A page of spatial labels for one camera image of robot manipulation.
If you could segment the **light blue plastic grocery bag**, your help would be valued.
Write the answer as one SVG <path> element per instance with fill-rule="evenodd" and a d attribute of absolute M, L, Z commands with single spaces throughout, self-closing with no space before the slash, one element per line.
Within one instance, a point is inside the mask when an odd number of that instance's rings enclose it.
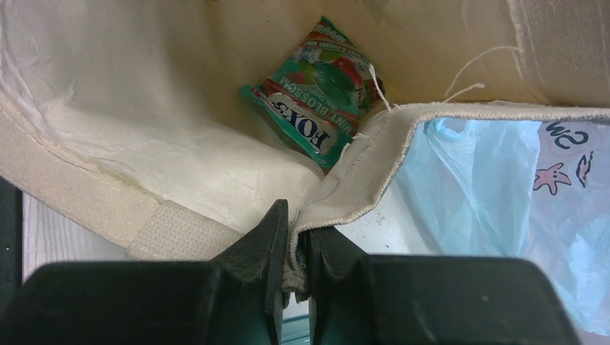
<path fill-rule="evenodd" d="M 536 263 L 580 329 L 609 334 L 609 126 L 440 118 L 397 175 L 443 254 Z"/>

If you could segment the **beige canvas tote bag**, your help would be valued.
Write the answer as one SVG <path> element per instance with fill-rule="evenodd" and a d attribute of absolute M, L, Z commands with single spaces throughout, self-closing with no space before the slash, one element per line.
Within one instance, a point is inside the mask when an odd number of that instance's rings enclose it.
<path fill-rule="evenodd" d="M 385 88 L 323 168 L 240 89 L 327 17 Z M 609 126 L 607 1 L 3 1 L 1 175 L 140 259 L 372 211 L 418 125 Z"/>

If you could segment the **green candy packet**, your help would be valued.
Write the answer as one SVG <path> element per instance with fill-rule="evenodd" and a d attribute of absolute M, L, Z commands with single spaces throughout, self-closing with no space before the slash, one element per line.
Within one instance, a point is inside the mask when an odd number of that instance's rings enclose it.
<path fill-rule="evenodd" d="M 321 17 L 277 70 L 240 93 L 319 166 L 331 168 L 386 92 L 369 59 Z"/>

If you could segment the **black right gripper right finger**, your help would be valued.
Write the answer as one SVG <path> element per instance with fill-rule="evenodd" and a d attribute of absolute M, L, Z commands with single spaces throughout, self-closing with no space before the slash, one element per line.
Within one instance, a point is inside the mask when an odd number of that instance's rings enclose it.
<path fill-rule="evenodd" d="M 578 344 L 522 259 L 368 254 L 333 227 L 300 236 L 313 344 Z"/>

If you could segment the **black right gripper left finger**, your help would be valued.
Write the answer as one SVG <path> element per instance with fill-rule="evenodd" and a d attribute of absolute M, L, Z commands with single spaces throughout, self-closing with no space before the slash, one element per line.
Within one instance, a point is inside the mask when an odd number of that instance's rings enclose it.
<path fill-rule="evenodd" d="M 279 344 L 288 203 L 208 261 L 56 262 L 1 317 L 3 344 Z"/>

